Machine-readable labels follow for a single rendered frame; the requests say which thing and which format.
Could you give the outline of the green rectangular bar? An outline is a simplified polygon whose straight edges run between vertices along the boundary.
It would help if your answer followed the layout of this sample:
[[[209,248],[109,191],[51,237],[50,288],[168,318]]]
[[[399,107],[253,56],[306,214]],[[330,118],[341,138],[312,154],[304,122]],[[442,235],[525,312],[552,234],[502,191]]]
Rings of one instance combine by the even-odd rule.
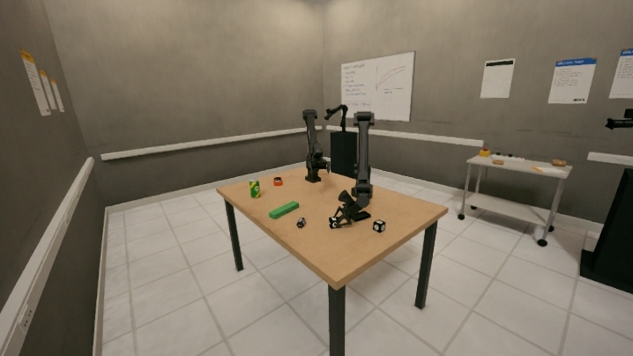
[[[280,217],[282,217],[283,215],[295,210],[299,208],[299,203],[292,201],[288,204],[285,204],[283,206],[280,206],[279,208],[270,211],[269,212],[269,218],[271,219],[278,219]]]

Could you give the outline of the green drink can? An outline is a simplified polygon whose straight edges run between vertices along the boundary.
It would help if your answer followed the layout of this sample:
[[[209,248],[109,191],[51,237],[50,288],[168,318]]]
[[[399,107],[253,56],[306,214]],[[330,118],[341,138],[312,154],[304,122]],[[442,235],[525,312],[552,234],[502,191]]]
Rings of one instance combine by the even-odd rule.
[[[260,194],[260,186],[258,179],[252,179],[249,181],[250,195],[253,198],[258,198]]]

